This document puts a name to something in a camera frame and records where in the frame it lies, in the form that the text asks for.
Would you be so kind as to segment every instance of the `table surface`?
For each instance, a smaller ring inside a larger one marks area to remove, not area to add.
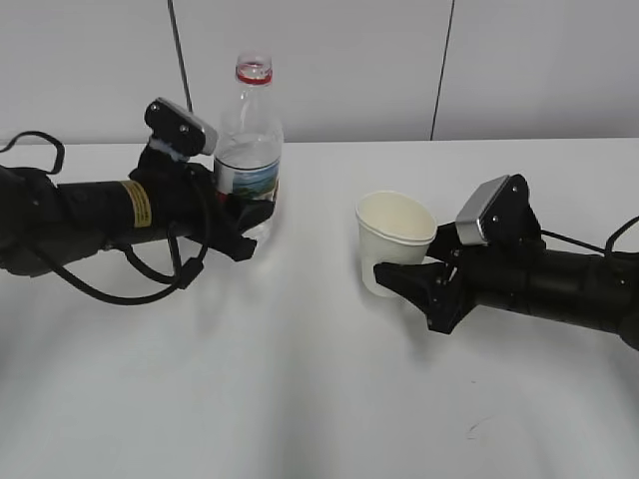
[[[60,181],[123,179],[141,148],[68,147]],[[353,207],[397,190],[447,223],[521,173],[545,228],[603,244],[639,211],[638,159],[637,140],[286,145],[273,241],[244,263],[212,252],[187,291],[126,308],[3,272],[0,477],[634,478],[638,352],[487,308],[428,332],[363,289]],[[140,250],[170,270],[164,244]],[[154,289],[114,251],[72,270]]]

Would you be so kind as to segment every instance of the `wire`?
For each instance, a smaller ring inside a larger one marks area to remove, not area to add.
[[[556,240],[568,242],[568,243],[574,244],[576,246],[581,246],[581,247],[583,247],[585,249],[590,249],[591,251],[599,252],[601,254],[605,253],[603,247],[595,246],[594,244],[590,244],[588,242],[581,241],[579,239],[573,239],[571,237],[565,237],[564,235],[560,235],[559,233],[553,233],[553,232],[549,232],[547,230],[542,230],[541,234],[544,235],[545,237],[555,238]]]
[[[184,265],[180,264],[179,261],[179,250],[178,244],[175,236],[171,229],[168,230],[168,241],[171,249],[171,256],[173,260],[174,266],[174,276],[172,277],[173,282],[169,284],[166,288],[158,291],[154,294],[150,294],[147,296],[138,296],[138,297],[124,297],[124,296],[116,296],[113,294],[108,294],[99,289],[96,289],[92,285],[80,279],[74,273],[72,273],[66,267],[56,263],[48,254],[42,251],[39,247],[37,247],[30,239],[21,238],[22,243],[33,253],[35,254],[42,262],[44,262],[47,267],[49,267],[53,272],[62,277],[69,284],[74,286],[76,289],[84,292],[85,294],[93,297],[94,299],[98,299],[103,302],[107,302],[109,304],[116,304],[121,306],[137,306],[142,304],[149,304],[151,302],[158,301],[164,297],[167,297],[172,292],[181,288],[184,289],[195,277],[199,274],[200,271],[204,268],[204,257],[207,255],[207,251],[209,250],[209,243],[211,242],[212,236],[212,225],[211,225],[211,209],[209,207],[209,203],[207,202],[205,194],[202,192],[200,185],[198,185],[197,181],[194,179],[195,172],[193,170],[188,170],[187,174],[189,175],[189,182],[193,186],[196,195],[198,196],[198,200],[200,201],[200,205],[202,206],[202,212],[204,216],[204,240],[202,241],[202,246],[200,247],[200,251],[196,257],[192,257],[187,260]],[[170,276],[164,276],[152,268],[147,266],[139,259],[134,253],[133,256],[139,263],[132,262],[132,266],[135,267],[139,272],[141,272],[146,277],[155,280],[151,277],[154,274],[161,275],[164,278],[169,278]],[[192,265],[194,267],[189,268],[189,276],[185,276],[183,268],[184,266]]]

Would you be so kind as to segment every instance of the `white paper cup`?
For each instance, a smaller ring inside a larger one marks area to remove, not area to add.
[[[415,200],[396,192],[375,192],[357,204],[361,279],[378,296],[397,296],[375,281],[379,262],[421,264],[437,233],[437,223]]]

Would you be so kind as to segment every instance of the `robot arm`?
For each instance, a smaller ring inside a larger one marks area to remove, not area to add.
[[[445,334],[483,304],[619,334],[639,349],[639,260],[612,252],[614,240],[603,255],[547,249],[528,198],[520,175],[481,185],[455,223],[438,228],[428,255],[439,262],[378,264],[377,282]]]

